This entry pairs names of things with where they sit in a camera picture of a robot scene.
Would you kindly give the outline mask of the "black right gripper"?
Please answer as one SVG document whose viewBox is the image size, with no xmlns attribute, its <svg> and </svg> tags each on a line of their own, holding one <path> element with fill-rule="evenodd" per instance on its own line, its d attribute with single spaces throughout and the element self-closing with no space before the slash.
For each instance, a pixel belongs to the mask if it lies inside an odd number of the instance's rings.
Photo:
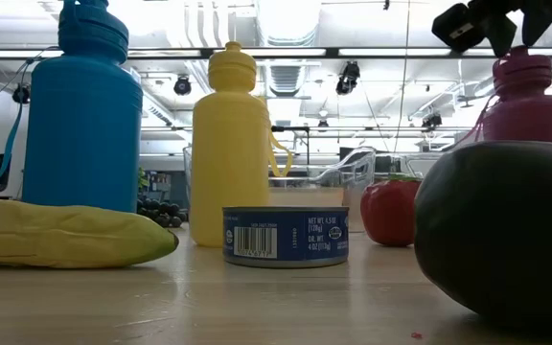
<svg viewBox="0 0 552 345">
<path fill-rule="evenodd" d="M 494 55 L 502 58 L 510 51 L 517 30 L 507 14 L 519 8 L 524 14 L 522 42 L 533 46 L 552 24 L 552 0 L 457 3 L 433 20 L 431 31 L 456 53 L 464 53 L 487 38 Z"/>
</svg>

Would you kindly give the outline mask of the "magenta plastic water bottle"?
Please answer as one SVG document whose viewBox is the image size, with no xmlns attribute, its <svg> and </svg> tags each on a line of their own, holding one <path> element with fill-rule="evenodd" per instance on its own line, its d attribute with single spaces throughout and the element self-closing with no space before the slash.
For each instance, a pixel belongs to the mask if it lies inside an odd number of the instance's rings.
<svg viewBox="0 0 552 345">
<path fill-rule="evenodd" d="M 485 105 L 466 137 L 552 143 L 551 59 L 518 46 L 494 62 L 493 78 L 497 101 Z"/>
</svg>

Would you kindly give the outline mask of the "dark brown avocado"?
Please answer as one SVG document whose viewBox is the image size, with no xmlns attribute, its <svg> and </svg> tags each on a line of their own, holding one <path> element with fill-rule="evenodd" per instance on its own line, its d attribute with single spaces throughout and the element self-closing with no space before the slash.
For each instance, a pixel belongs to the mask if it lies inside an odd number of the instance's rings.
<svg viewBox="0 0 552 345">
<path fill-rule="evenodd" d="M 457 303 L 552 333 L 552 143 L 485 141 L 443 154 L 415 197 L 414 250 Z"/>
</svg>

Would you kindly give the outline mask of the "red toy strawberry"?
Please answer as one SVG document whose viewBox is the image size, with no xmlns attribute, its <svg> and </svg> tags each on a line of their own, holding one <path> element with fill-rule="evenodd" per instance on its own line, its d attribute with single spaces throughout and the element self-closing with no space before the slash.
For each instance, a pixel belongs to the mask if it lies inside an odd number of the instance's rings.
<svg viewBox="0 0 552 345">
<path fill-rule="evenodd" d="M 379 244 L 406 247 L 414 242 L 414 199 L 421 180 L 391 177 L 365 188 L 360 213 L 368 237 Z"/>
</svg>

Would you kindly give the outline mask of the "blue labelled tuna can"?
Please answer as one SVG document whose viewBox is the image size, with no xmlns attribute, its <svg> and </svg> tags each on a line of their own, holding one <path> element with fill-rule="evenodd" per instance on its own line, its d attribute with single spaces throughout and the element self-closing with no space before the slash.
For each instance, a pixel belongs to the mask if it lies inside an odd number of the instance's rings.
<svg viewBox="0 0 552 345">
<path fill-rule="evenodd" d="M 349 257 L 347 207 L 225 207 L 223 256 L 234 265 L 310 268 Z"/>
</svg>

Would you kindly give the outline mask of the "yellow plastic water bottle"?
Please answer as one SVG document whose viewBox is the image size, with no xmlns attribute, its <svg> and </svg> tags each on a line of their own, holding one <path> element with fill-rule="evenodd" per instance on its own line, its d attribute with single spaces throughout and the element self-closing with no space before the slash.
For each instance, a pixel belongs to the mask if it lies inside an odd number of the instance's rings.
<svg viewBox="0 0 552 345">
<path fill-rule="evenodd" d="M 191 157 L 190 231 L 195 244 L 221 247 L 225 207 L 269 204 L 268 171 L 278 169 L 267 104 L 253 96 L 257 64 L 230 41 L 209 58 L 213 92 L 195 103 Z"/>
</svg>

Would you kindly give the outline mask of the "blue plastic water bottle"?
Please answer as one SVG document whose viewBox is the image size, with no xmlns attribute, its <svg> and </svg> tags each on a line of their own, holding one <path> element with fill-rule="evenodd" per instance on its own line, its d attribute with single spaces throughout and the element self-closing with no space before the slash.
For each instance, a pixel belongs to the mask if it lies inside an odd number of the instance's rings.
<svg viewBox="0 0 552 345">
<path fill-rule="evenodd" d="M 133 213 L 143 91 L 122 65 L 128 29 L 108 0 L 64 0 L 61 55 L 34 67 L 22 174 L 24 202 Z"/>
</svg>

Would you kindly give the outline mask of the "large clear plastic bin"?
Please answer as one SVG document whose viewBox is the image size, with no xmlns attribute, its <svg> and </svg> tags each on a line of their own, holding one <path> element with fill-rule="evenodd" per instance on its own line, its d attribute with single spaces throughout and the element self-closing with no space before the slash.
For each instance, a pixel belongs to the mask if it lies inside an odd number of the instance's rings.
<svg viewBox="0 0 552 345">
<path fill-rule="evenodd" d="M 317 206 L 349 209 L 354 229 L 360 222 L 361 193 L 374 177 L 375 154 L 358 148 L 329 166 L 310 166 L 306 174 L 268 175 L 267 144 L 185 148 L 191 201 L 190 226 L 196 242 L 214 246 L 222 237 L 224 207 Z"/>
</svg>

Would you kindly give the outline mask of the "black background rack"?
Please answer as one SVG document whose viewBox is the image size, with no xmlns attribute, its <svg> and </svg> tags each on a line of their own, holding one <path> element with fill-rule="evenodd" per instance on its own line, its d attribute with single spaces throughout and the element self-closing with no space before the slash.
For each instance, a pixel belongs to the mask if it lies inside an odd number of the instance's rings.
<svg viewBox="0 0 552 345">
<path fill-rule="evenodd" d="M 310 148 L 310 127 L 309 126 L 272 126 L 271 127 L 272 132 L 285 132 L 285 131 L 304 131 L 306 133 L 306 158 L 307 158 L 307 166 L 311 164 L 311 148 Z"/>
</svg>

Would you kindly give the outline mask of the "black toy grape bunch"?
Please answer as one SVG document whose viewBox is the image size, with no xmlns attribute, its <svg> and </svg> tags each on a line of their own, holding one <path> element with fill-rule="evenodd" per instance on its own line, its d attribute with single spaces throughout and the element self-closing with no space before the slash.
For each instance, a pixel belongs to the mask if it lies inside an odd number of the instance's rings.
<svg viewBox="0 0 552 345">
<path fill-rule="evenodd" d="M 180 228 L 189 219 L 189 210 L 176 203 L 158 199 L 139 197 L 136 201 L 136 213 L 145 216 L 163 228 Z"/>
</svg>

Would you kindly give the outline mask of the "yellow banana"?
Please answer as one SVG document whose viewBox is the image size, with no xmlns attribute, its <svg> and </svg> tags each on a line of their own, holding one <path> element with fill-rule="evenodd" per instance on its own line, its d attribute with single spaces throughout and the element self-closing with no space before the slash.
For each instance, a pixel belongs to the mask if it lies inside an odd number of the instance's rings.
<svg viewBox="0 0 552 345">
<path fill-rule="evenodd" d="M 0 265 L 111 268 L 174 252 L 175 234 L 144 216 L 0 199 Z"/>
</svg>

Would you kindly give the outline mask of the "black overhead rail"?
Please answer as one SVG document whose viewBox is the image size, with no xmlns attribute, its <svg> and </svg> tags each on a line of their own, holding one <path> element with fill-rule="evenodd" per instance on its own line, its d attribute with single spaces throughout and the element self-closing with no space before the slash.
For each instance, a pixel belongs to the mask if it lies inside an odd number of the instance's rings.
<svg viewBox="0 0 552 345">
<path fill-rule="evenodd" d="M 137 48 L 127 53 L 129 60 L 195 60 L 207 59 L 214 53 L 220 53 L 220 48 Z M 472 48 L 463 54 L 453 52 L 448 48 L 430 47 L 359 47 L 359 48 L 243 48 L 242 51 L 258 59 L 468 59 L 493 57 L 490 48 Z M 55 58 L 61 55 L 56 48 L 42 49 L 0 49 L 0 60 L 24 60 L 33 57 Z"/>
</svg>

